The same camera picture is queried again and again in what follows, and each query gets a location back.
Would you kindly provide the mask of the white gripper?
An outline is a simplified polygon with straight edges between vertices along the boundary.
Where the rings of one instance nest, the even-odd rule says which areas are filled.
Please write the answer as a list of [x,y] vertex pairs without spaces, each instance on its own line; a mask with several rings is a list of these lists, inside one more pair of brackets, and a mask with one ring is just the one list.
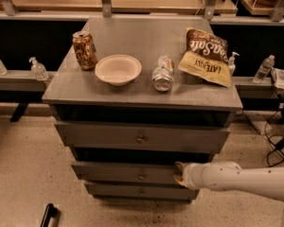
[[192,190],[205,188],[203,171],[207,167],[207,164],[196,164],[196,163],[183,163],[175,162],[175,166],[179,169],[182,174],[174,175],[174,180],[181,186],[187,187]]

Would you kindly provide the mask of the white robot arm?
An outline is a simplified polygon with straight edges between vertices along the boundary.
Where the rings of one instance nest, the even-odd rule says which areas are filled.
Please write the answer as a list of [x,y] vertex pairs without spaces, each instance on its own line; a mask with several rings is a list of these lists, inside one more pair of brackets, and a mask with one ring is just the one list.
[[[238,190],[284,201],[284,167],[243,169],[234,162],[176,162],[175,165],[180,174],[175,174],[174,180],[191,190]],[[284,212],[281,227],[284,227]]]

